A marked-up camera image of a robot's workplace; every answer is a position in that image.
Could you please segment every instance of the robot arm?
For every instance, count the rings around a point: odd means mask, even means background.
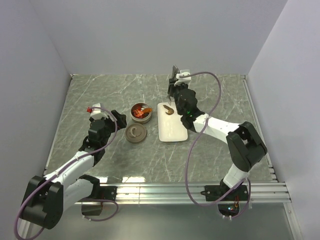
[[[267,154],[267,148],[254,126],[245,121],[242,124],[223,121],[197,108],[196,92],[189,89],[191,77],[188,71],[180,71],[173,66],[169,79],[168,101],[174,99],[177,113],[181,115],[184,127],[193,132],[201,132],[208,119],[208,125],[203,133],[217,138],[228,145],[232,166],[220,185],[223,192],[235,186],[248,176],[250,169]]]
[[[115,122],[100,109],[87,110],[90,112],[90,128],[88,136],[82,142],[82,146],[74,157],[59,167],[56,171],[43,177],[34,176],[28,183],[23,201],[46,180],[58,175],[47,185],[37,192],[27,203],[20,218],[37,224],[46,229],[52,229],[60,220],[63,212],[74,203],[83,198],[98,199],[100,196],[100,181],[98,178],[83,175],[85,171],[95,166],[103,157],[105,150],[91,153],[105,146],[111,133],[115,132]],[[116,118],[117,128],[123,129],[127,126],[126,115],[119,114],[116,110],[111,113]],[[73,164],[65,168],[71,161],[77,159]]]

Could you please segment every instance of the white wall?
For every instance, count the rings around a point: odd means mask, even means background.
[[[320,1],[289,0],[248,85],[275,171],[306,240],[320,237]]]
[[[247,74],[287,0],[30,0],[67,70]]]
[[[58,52],[27,0],[0,3],[0,239],[28,181],[42,174],[70,83]]]

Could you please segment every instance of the wall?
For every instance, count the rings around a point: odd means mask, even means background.
[[[277,176],[306,240],[319,239],[320,1],[289,0],[248,85]]]
[[[76,74],[247,74],[287,0],[30,0]]]
[[[0,2],[0,239],[43,173],[70,75],[29,1]]]

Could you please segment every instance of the cable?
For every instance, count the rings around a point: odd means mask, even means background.
[[[105,146],[103,146],[103,147],[101,147],[101,148],[99,148],[99,149],[97,149],[97,150],[94,150],[94,151],[92,151],[92,152],[88,152],[88,153],[86,153],[86,154],[83,154],[83,155],[79,156],[78,158],[74,158],[72,161],[70,161],[68,164],[66,164],[66,165],[57,173],[57,175],[53,175],[52,177],[50,177],[48,180],[46,180],[44,183],[42,183],[40,186],[38,186],[38,187],[25,199],[25,201],[21,204],[21,207],[20,207],[20,209],[19,209],[19,211],[18,211],[18,214],[17,214],[17,216],[16,216],[16,218],[15,218],[15,220],[14,220],[14,229],[13,229],[13,232],[14,232],[15,237],[16,237],[18,240],[34,240],[34,239],[37,238],[37,237],[43,232],[43,230],[44,230],[44,227],[41,228],[41,230],[40,230],[36,235],[34,235],[33,237],[30,237],[30,238],[23,238],[23,237],[21,237],[21,236],[19,235],[19,233],[18,233],[18,221],[19,221],[19,217],[20,217],[21,213],[23,212],[23,210],[25,209],[25,207],[27,206],[27,204],[28,204],[28,202],[30,201],[30,199],[33,198],[33,197],[36,195],[36,193],[39,192],[46,184],[48,184],[49,182],[51,182],[52,180],[54,180],[55,178],[57,178],[60,174],[62,174],[62,173],[63,173],[68,167],[70,167],[72,164],[74,164],[75,162],[79,161],[80,159],[82,159],[82,158],[84,158],[84,157],[90,156],[90,155],[92,155],[92,154],[95,154],[95,153],[97,153],[97,152],[105,149],[105,148],[108,147],[108,146],[113,142],[113,140],[115,139],[115,137],[116,137],[116,135],[117,135],[117,131],[118,131],[118,124],[117,124],[117,119],[116,119],[116,117],[115,117],[109,110],[107,110],[107,109],[105,109],[105,108],[103,108],[103,107],[93,106],[93,107],[91,107],[90,109],[100,109],[100,110],[103,110],[103,111],[107,112],[107,113],[112,117],[112,119],[113,119],[113,121],[114,121],[114,127],[115,127],[114,135],[113,135],[112,139],[111,139]],[[111,215],[109,218],[113,217],[113,216],[117,213],[118,208],[119,208],[119,207],[117,207],[116,212],[115,212],[113,215]]]
[[[196,76],[196,75],[202,75],[202,74],[209,74],[211,76],[213,76],[215,79],[216,79],[216,82],[218,83],[218,86],[219,86],[219,94],[218,94],[218,98],[213,106],[213,108],[209,111],[208,115],[210,116],[213,111],[217,108],[219,102],[220,102],[220,99],[221,99],[221,93],[222,93],[222,87],[221,87],[221,83],[219,81],[219,78],[212,72],[209,72],[209,71],[200,71],[200,72],[196,72],[196,73],[192,73],[192,74],[189,74],[189,75],[185,75],[185,76],[180,76],[181,79],[184,79],[184,78],[188,78],[188,77],[193,77],[193,76]],[[188,156],[187,156],[187,160],[186,160],[186,163],[185,163],[185,171],[184,171],[184,184],[185,184],[185,189],[186,189],[186,193],[188,194],[190,200],[195,204],[195,205],[198,205],[198,206],[201,206],[201,207],[209,207],[209,206],[212,206],[218,202],[220,202],[222,199],[224,199],[229,193],[231,193],[233,190],[235,190],[237,187],[239,187],[246,179],[242,179],[241,181],[239,181],[236,185],[234,185],[232,188],[230,188],[224,195],[222,195],[220,198],[218,198],[216,201],[213,201],[211,203],[198,203],[191,195],[191,192],[190,192],[190,189],[189,189],[189,182],[188,182],[188,168],[189,168],[189,161],[190,161],[190,156],[191,156],[191,152],[196,144],[196,142],[198,141],[198,139],[201,137],[201,135],[204,133],[204,131],[206,130],[207,126],[208,126],[208,121],[209,121],[209,117],[206,118],[205,120],[205,124],[204,124],[204,127],[202,128],[202,130],[200,131],[200,133],[198,134],[198,136],[196,137],[196,139],[193,141],[193,143],[191,144],[190,148],[189,148],[189,151],[188,151]],[[240,212],[241,214],[243,213],[243,211],[247,208],[248,204],[249,204],[249,201],[250,201],[250,197],[251,197],[251,182],[250,180],[247,178],[247,181],[248,181],[248,185],[249,185],[249,197],[248,197],[248,200],[245,204],[245,207],[242,209],[242,211]]]
[[[119,205],[118,205],[118,203],[116,203],[115,201],[112,201],[112,200],[108,200],[108,199],[88,199],[88,198],[86,198],[86,200],[91,200],[92,202],[113,203],[113,204],[115,204],[115,206],[116,206],[116,210],[114,211],[114,213],[113,213],[111,216],[108,216],[108,217],[103,218],[103,219],[92,219],[92,218],[90,218],[90,217],[84,216],[85,219],[88,219],[89,221],[92,221],[92,222],[103,222],[103,221],[105,221],[105,220],[108,220],[108,219],[114,217],[114,216],[117,214],[118,210],[119,210]]]

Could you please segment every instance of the gray marble surface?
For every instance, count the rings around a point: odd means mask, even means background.
[[[255,124],[252,109],[240,75],[218,75],[222,85],[221,101],[212,116],[234,123]],[[145,124],[147,138],[139,144],[129,143],[125,131],[118,132],[101,161],[87,174],[108,177],[109,183],[183,182],[190,144],[197,133],[188,132],[188,140],[163,143],[158,137],[157,104],[166,101],[169,75],[75,75],[71,81],[47,173],[70,160],[82,145],[89,128],[87,107],[102,103],[109,110],[127,115],[131,124],[131,107],[145,102],[154,109]],[[218,96],[218,85],[209,75],[192,77],[190,89],[196,92],[198,108],[208,112]],[[232,165],[228,146],[203,135],[192,151],[189,164],[191,182],[220,181]],[[270,181],[268,163],[262,159],[250,172],[252,181]]]

